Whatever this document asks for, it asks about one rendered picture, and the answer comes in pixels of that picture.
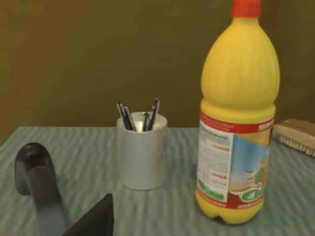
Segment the bottle label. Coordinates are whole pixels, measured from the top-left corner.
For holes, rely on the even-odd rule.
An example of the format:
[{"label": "bottle label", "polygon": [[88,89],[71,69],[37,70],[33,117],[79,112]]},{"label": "bottle label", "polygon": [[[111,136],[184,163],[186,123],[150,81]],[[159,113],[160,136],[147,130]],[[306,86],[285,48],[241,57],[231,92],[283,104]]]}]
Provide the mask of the bottle label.
[{"label": "bottle label", "polygon": [[231,209],[263,200],[273,123],[232,124],[201,113],[196,189],[204,200]]}]

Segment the tabletop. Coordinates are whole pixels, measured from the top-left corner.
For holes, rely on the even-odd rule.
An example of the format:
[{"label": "tabletop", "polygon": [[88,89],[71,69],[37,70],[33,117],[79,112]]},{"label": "tabletop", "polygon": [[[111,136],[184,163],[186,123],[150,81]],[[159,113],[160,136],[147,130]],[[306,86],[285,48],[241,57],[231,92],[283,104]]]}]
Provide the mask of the tabletop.
[{"label": "tabletop", "polygon": [[0,148],[0,236],[38,236],[31,197],[14,186],[18,149],[39,142],[50,152],[69,217],[76,222],[107,193],[115,236],[314,236],[315,159],[272,143],[263,210],[229,226],[210,220],[194,200],[198,128],[168,130],[163,187],[133,191],[119,179],[114,127],[20,127]]}]

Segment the brush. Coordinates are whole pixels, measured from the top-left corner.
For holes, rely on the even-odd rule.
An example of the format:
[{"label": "brush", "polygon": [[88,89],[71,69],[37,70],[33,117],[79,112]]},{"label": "brush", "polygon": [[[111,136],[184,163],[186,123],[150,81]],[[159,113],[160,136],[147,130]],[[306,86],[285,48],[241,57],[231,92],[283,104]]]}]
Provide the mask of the brush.
[{"label": "brush", "polygon": [[274,130],[280,135],[280,142],[306,155],[315,157],[315,124],[287,119],[274,125]]}]

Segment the table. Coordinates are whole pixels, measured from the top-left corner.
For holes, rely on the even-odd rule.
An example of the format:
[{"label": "table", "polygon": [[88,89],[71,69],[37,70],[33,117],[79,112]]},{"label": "table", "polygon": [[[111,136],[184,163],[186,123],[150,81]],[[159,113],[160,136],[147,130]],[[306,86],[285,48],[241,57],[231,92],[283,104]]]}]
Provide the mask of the table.
[{"label": "table", "polygon": [[315,159],[272,143],[265,206],[252,221],[229,226],[208,219],[194,200],[198,129],[168,131],[168,180],[133,191],[119,179],[114,127],[20,127],[0,148],[0,236],[38,236],[31,197],[14,186],[18,149],[49,150],[70,218],[77,221],[113,193],[116,236],[314,236]]}]

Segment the cup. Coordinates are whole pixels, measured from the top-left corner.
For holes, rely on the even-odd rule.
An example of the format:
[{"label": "cup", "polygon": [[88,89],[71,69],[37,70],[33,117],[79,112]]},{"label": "cup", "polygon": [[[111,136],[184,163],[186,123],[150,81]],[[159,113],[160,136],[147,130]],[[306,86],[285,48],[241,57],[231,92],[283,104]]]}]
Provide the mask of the cup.
[{"label": "cup", "polygon": [[132,113],[137,132],[117,121],[117,154],[123,184],[134,190],[160,187],[166,180],[167,119],[159,114],[152,131],[142,132],[144,112]]}]

